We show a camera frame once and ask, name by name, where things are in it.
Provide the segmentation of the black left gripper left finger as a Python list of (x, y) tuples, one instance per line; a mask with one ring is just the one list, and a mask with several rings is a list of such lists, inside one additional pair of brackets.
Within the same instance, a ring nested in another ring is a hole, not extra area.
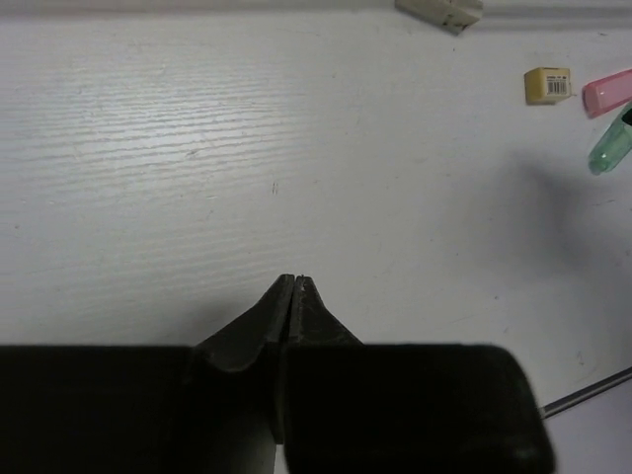
[(294, 278), (194, 346), (6, 345), (5, 473), (271, 473)]

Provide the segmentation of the grey eraser block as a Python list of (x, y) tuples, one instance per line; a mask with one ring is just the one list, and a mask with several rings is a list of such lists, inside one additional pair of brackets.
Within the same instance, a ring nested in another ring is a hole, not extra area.
[(479, 0), (395, 0), (394, 5), (399, 11), (456, 36), (478, 23), (484, 9)]

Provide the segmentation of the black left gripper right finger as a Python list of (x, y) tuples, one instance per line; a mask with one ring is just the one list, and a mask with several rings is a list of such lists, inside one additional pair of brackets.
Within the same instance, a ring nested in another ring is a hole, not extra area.
[(525, 373), (493, 345), (365, 344), (294, 287), (282, 354), (292, 473), (552, 473)]

